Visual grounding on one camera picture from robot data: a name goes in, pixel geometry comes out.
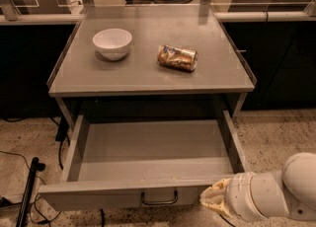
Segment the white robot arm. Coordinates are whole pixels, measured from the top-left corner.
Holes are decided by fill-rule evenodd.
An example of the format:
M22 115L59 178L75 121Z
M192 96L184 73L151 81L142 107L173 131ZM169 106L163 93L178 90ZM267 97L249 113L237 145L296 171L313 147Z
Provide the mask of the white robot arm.
M238 173L204 190L200 203L246 222L285 217L316 220L316 154L290 156L280 170Z

